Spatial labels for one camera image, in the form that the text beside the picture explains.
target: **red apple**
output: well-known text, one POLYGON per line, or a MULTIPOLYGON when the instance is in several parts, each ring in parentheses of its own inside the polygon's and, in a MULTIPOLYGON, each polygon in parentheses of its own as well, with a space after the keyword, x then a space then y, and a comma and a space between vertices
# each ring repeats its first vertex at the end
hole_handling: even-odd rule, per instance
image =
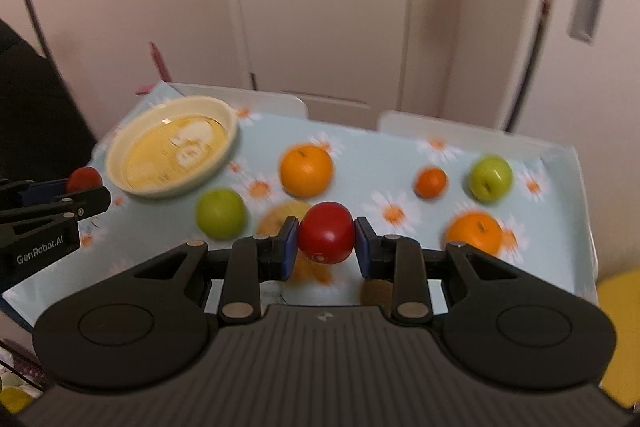
POLYGON ((300 222, 298 247, 316 263, 341 263, 355 241, 353 217, 340 203, 325 201, 312 206, 300 222))
POLYGON ((93 167, 81 167, 71 173, 66 181, 66 193, 81 192, 90 188, 102 187, 100 172, 93 167))

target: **bowl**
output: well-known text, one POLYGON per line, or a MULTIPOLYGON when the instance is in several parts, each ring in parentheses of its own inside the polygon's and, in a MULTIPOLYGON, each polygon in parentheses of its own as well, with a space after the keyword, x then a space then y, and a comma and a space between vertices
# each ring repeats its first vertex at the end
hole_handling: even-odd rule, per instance
POLYGON ((214 174, 237 133, 236 112, 222 100, 172 100, 141 114, 118 133, 107 153, 107 175, 134 196, 178 196, 214 174))

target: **yellow cloth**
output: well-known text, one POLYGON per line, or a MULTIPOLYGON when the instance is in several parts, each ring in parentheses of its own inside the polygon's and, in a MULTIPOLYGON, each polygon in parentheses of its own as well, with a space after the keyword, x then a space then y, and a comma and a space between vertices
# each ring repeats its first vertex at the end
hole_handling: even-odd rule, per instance
POLYGON ((640 270, 598 284, 598 301, 618 337, 602 388, 618 403, 630 407, 640 402, 640 270))
POLYGON ((0 393, 0 403, 11 414, 18 414, 33 401, 33 397, 17 387, 5 387, 0 393))

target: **door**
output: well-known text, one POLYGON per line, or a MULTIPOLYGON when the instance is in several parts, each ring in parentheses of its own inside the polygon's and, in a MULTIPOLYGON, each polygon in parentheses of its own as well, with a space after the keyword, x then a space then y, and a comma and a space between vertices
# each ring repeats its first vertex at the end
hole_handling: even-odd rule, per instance
POLYGON ((407 0, 240 0, 257 88, 314 120, 374 128, 401 96, 407 0))

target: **light blue tablecloth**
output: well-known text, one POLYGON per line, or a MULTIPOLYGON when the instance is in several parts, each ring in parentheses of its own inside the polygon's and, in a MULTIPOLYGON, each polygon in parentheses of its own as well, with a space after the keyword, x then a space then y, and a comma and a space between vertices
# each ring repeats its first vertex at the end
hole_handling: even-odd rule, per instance
MULTIPOLYGON (((149 107, 181 96, 161 83, 118 127, 149 107)), ((330 189, 310 203, 338 201, 354 217, 366 216, 380 234, 400 233, 415 237, 423 247, 440 248, 451 219, 480 207, 466 194, 464 184, 480 151, 283 116, 243 116, 230 162, 205 185, 183 197, 131 198, 103 174, 113 203, 106 213, 80 222, 82 248, 8 290, 4 297, 33 324, 53 302, 188 239, 203 239, 210 248, 228 247, 231 242, 209 240, 197 228, 194 208, 198 197, 211 187, 237 190, 250 211, 244 230, 244 235, 250 235, 271 205, 287 199, 278 180, 278 163, 283 152, 299 142, 321 144, 335 163, 330 189), (446 195, 435 202, 422 201, 412 191, 416 172, 429 164, 443 167, 449 177, 446 195), (252 197, 256 181, 268 184, 268 197, 252 197), (385 219, 390 207, 401 211, 396 212, 401 219, 385 219)), ((91 165, 101 172, 109 142, 107 137, 94 151, 91 165)), ((512 191, 499 204, 483 207, 503 228, 500 257, 568 291, 591 297, 589 252, 584 251, 584 238, 575 237, 574 218, 550 174, 553 169, 540 158, 527 164, 510 160, 510 164, 514 171, 512 191)), ((355 255, 334 267, 334 280, 330 287, 307 285, 286 289, 282 296, 290 303, 357 303, 360 275, 355 255)), ((438 292, 437 285, 432 288, 438 292)), ((280 301, 279 286, 264 285, 262 296, 265 302, 280 301)), ((437 312, 446 309, 439 295, 434 297, 434 305, 437 312)), ((207 307, 215 309, 215 291, 207 307)))

